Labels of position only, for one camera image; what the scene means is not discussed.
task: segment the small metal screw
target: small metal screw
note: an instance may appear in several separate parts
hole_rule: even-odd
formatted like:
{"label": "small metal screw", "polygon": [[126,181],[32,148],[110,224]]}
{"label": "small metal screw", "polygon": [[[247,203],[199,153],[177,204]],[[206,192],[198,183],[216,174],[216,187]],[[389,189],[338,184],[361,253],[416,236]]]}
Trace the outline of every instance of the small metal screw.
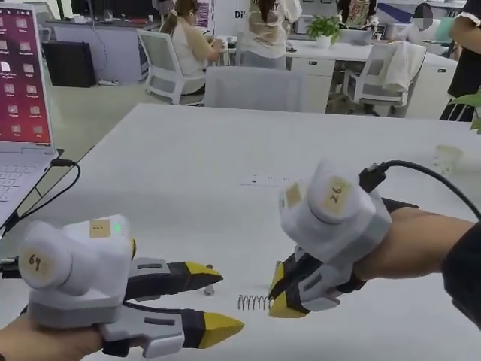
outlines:
{"label": "small metal screw", "polygon": [[[213,269],[213,266],[212,266],[212,265],[207,265],[207,268],[208,268],[208,269]],[[210,284],[209,286],[207,286],[207,287],[204,288],[204,294],[205,294],[206,296],[213,296],[213,294],[214,294],[213,284]]]}

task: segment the metal spring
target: metal spring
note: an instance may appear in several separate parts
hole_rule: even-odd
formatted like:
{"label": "metal spring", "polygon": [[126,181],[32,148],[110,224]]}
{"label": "metal spring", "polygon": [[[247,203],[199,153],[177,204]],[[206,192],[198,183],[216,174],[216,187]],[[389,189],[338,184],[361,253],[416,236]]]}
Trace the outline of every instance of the metal spring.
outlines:
{"label": "metal spring", "polygon": [[259,295],[239,295],[237,308],[242,311],[266,311],[270,310],[273,298]]}

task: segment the office desk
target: office desk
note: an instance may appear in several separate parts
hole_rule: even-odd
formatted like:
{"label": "office desk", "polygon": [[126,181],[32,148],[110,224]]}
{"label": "office desk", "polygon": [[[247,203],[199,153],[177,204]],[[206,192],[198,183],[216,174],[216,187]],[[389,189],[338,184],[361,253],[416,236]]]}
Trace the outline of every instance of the office desk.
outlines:
{"label": "office desk", "polygon": [[119,83],[139,83],[145,79],[149,64],[137,37],[137,30],[150,30],[158,23],[137,24],[114,20],[111,24],[76,23],[53,20],[48,22],[57,41],[85,42],[90,44],[97,80]]}
{"label": "office desk", "polygon": [[[239,294],[267,293],[275,262],[294,247],[280,229],[278,189],[242,186],[245,176],[306,177],[322,155],[356,171],[387,159],[429,164],[436,144],[449,140],[464,149],[468,161],[481,152],[479,137],[468,127],[138,105],[82,159],[78,184],[37,217],[63,225],[121,213],[130,219],[138,256],[211,263],[222,273],[225,280],[212,297],[201,290],[147,302],[217,311],[246,324],[223,344],[183,350],[169,360],[473,360],[481,354],[479,330],[452,307],[439,275],[371,281],[362,291],[345,295],[340,307],[302,320],[275,320],[264,312],[237,309]],[[479,158],[476,162],[481,167]],[[71,172],[51,194],[73,177]],[[381,191],[431,211],[473,219],[443,186],[409,170],[390,170]],[[18,236],[21,228],[0,245],[15,242],[14,233]],[[27,293],[19,281],[0,282],[0,291],[0,323],[6,323],[23,307]],[[97,353],[86,361],[108,359]],[[133,353],[128,359],[140,358]]]}
{"label": "office desk", "polygon": [[[310,97],[307,109],[310,112],[324,113],[331,89],[332,75],[336,61],[365,62],[372,46],[355,46],[336,43],[323,50],[314,41],[292,40],[295,53],[287,53],[292,58],[292,71],[309,74]],[[408,105],[397,109],[397,117],[413,119],[439,119],[449,101],[447,90],[451,84],[457,62],[433,53],[426,53],[421,71],[413,84]]]}

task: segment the laptop keyboard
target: laptop keyboard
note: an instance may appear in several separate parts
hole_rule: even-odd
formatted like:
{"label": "laptop keyboard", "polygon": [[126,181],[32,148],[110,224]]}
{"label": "laptop keyboard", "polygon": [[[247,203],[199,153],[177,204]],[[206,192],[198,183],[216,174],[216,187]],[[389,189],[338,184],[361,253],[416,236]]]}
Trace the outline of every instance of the laptop keyboard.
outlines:
{"label": "laptop keyboard", "polygon": [[36,171],[34,166],[0,165],[0,202],[10,201],[23,181]]}

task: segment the green leaves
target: green leaves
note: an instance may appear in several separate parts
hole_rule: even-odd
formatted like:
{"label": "green leaves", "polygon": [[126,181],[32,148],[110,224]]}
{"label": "green leaves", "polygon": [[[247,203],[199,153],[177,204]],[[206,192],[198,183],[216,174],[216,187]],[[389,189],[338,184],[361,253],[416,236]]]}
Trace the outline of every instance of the green leaves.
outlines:
{"label": "green leaves", "polygon": [[310,38],[316,39],[319,36],[331,36],[334,42],[339,37],[339,18],[338,17],[318,17],[307,26],[306,33]]}
{"label": "green leaves", "polygon": [[[481,108],[481,93],[460,96],[459,98],[453,99],[450,104],[463,104],[470,105],[474,108]],[[470,130],[476,130],[478,134],[481,134],[481,118],[473,120]]]}
{"label": "green leaves", "polygon": [[453,99],[451,104],[466,104],[475,108],[481,107],[481,93],[460,96],[459,98]]}

